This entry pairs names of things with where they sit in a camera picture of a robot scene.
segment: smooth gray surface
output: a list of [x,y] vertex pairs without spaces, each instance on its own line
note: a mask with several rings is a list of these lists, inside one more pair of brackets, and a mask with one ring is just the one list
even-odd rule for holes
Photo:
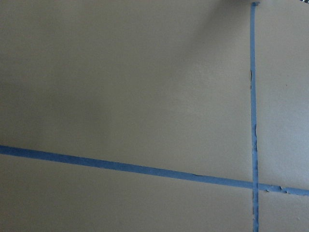
[[0,144],[251,181],[247,0],[0,8]]
[[309,197],[259,192],[260,231],[308,232]]
[[263,1],[256,12],[260,182],[309,189],[309,5]]
[[0,155],[1,231],[250,232],[249,189]]

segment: blue painter's tape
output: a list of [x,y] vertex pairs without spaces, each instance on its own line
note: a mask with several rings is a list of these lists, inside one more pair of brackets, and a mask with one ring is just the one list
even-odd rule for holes
[[252,182],[248,182],[248,181],[233,180],[233,179],[226,179],[226,178],[206,176],[206,175],[196,175],[196,174],[191,174],[191,173],[178,172],[178,171],[172,171],[172,170],[166,170],[166,169],[160,169],[160,168],[152,168],[152,167],[127,164],[127,163],[111,162],[111,161],[105,161],[105,160],[100,160],[100,159],[91,159],[91,158],[84,158],[84,157],[77,157],[77,156],[61,155],[61,154],[56,154],[56,153],[34,151],[34,150],[9,147],[9,146],[0,145],[0,153],[5,154],[5,155],[11,155],[11,156],[32,158],[32,159],[38,159],[38,160],[48,160],[48,161],[69,163],[69,164],[77,164],[77,165],[83,165],[83,166],[88,166],[88,167],[112,169],[112,170],[131,172],[131,173],[156,175],[156,176],[163,176],[163,177],[169,177],[169,178],[175,178],[175,179],[181,179],[181,180],[190,180],[190,181],[196,181],[196,182],[233,186],[233,187],[246,188],[246,189],[252,188]]
[[300,188],[282,188],[277,185],[267,185],[267,184],[259,184],[259,190],[267,191],[267,192],[280,192],[285,194],[299,195],[299,196],[309,196],[309,190],[300,189]]
[[251,138],[252,138],[252,170],[253,170],[253,232],[259,230],[259,180],[256,136],[256,93],[255,93],[255,7],[259,2],[251,4],[250,17],[250,68],[251,68]]

